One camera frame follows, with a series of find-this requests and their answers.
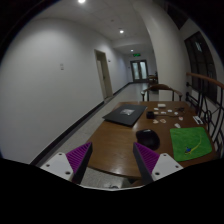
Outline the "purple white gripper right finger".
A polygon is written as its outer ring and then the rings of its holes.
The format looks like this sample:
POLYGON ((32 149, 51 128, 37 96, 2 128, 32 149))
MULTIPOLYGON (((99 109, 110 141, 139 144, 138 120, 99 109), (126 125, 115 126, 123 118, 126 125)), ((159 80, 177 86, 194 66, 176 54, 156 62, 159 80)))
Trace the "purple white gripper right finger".
POLYGON ((141 174, 135 186, 150 184, 182 169, 169 154, 158 154, 140 143, 133 144, 133 154, 141 174))

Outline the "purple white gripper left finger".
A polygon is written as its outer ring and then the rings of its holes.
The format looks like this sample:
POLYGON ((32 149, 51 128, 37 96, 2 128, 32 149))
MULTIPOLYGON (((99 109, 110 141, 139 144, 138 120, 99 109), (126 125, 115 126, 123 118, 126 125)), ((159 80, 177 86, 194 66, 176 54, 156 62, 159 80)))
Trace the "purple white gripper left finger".
POLYGON ((75 184, 80 184, 92 152, 92 143, 85 143, 68 153, 55 154, 41 166, 41 169, 75 184))

